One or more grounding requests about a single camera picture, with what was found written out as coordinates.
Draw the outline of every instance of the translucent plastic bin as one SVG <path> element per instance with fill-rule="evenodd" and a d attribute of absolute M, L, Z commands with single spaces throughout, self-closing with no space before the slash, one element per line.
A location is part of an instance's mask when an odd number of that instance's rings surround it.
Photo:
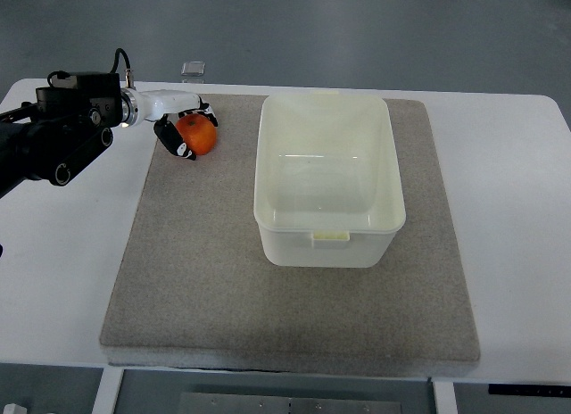
<path fill-rule="evenodd" d="M 327 93 L 268 97 L 253 208 L 264 252 L 277 265 L 375 265 L 405 220 L 385 101 Z"/>

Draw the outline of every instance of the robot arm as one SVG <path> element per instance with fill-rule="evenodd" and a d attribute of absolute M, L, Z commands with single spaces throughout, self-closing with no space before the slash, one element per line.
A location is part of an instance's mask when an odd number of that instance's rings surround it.
<path fill-rule="evenodd" d="M 124 88 L 115 73 L 119 54 L 127 66 Z M 202 110 L 217 125 L 210 106 L 194 93 L 136 91 L 121 49 L 111 73 L 57 71 L 48 76 L 48 84 L 36 89 L 36 103 L 23 103 L 19 109 L 0 114 L 0 198 L 24 179 L 66 185 L 111 146 L 111 128 L 120 124 L 155 121 L 158 138 L 179 156 L 182 138 L 167 121 L 167 114 Z M 29 122 L 18 122 L 26 118 Z"/>

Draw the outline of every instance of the tangerine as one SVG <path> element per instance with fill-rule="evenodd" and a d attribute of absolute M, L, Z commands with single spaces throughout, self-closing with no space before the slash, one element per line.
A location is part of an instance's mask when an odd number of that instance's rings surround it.
<path fill-rule="evenodd" d="M 209 153 L 216 145 L 216 127 L 200 113 L 185 115 L 175 124 L 186 146 L 196 155 Z"/>

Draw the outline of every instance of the black cable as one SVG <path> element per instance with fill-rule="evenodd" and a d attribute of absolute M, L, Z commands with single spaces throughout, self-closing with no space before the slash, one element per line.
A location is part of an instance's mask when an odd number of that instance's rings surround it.
<path fill-rule="evenodd" d="M 111 69 L 110 73 L 115 73 L 117 71 L 117 68 L 119 67 L 120 55 L 122 55 L 123 59 L 125 60 L 125 68 L 131 69 L 131 63 L 128 60 L 127 53 L 125 53 L 125 50 L 123 50 L 122 48 L 117 48 L 117 50 L 115 50 L 115 60 L 113 62 L 113 68 Z"/>

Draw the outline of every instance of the gray mat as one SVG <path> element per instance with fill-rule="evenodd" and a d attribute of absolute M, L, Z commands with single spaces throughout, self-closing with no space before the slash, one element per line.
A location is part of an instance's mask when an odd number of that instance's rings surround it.
<path fill-rule="evenodd" d="M 100 343 L 111 364 L 458 376 L 479 359 L 456 236 L 420 102 L 387 100 L 407 222 L 370 269 L 278 267 L 253 218 L 265 97 L 208 95 L 219 142 L 157 145 Z"/>

